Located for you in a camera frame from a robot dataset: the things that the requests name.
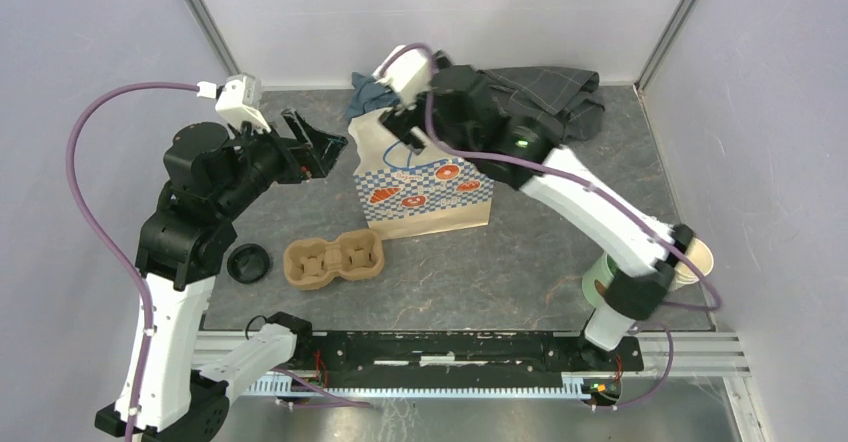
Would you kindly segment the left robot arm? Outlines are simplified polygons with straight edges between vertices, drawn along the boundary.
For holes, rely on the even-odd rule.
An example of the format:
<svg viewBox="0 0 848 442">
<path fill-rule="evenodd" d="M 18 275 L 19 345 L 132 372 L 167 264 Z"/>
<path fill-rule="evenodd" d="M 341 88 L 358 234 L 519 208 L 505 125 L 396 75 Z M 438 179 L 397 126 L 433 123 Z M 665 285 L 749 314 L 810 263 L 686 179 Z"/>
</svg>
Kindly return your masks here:
<svg viewBox="0 0 848 442">
<path fill-rule="evenodd" d="M 266 132 L 215 122 L 181 129 L 163 157 L 168 181 L 143 224 L 134 272 L 146 287 L 130 365 L 119 398 L 99 410 L 97 429 L 136 441 L 209 441 L 232 403 L 259 378 L 285 364 L 306 367 L 314 356 L 311 326 L 277 313 L 218 361 L 192 365 L 200 323 L 235 220 L 275 184 L 323 178 L 346 138 L 310 126 L 295 111 Z"/>
</svg>

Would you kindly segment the checkered paper takeout bag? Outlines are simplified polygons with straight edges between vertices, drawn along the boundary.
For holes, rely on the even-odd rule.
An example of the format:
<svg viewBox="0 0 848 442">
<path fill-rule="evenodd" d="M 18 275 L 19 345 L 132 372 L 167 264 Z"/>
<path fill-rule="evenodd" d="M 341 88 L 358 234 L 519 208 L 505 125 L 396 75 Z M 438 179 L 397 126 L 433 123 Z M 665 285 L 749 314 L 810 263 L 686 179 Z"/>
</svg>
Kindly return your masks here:
<svg viewBox="0 0 848 442">
<path fill-rule="evenodd" d="M 416 154 L 380 124 L 381 109 L 352 119 L 359 164 L 353 180 L 368 227 L 398 239 L 486 226 L 494 182 L 427 145 Z"/>
</svg>

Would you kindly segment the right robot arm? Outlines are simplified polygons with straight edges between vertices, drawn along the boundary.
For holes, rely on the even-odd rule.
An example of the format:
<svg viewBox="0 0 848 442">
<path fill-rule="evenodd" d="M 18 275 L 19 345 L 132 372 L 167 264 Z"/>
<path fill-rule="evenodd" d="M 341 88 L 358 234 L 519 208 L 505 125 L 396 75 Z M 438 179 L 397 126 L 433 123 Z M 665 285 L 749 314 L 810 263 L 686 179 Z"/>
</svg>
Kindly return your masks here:
<svg viewBox="0 0 848 442">
<path fill-rule="evenodd" d="M 647 216 L 595 176 L 567 146 L 596 133 L 603 105 L 593 72 L 562 67 L 478 70 L 395 62 L 378 83 L 398 96 L 383 125 L 404 143 L 438 140 L 488 178 L 551 208 L 616 263 L 607 294 L 577 344 L 580 362 L 602 370 L 639 321 L 692 262 L 696 237 L 684 225 Z"/>
</svg>

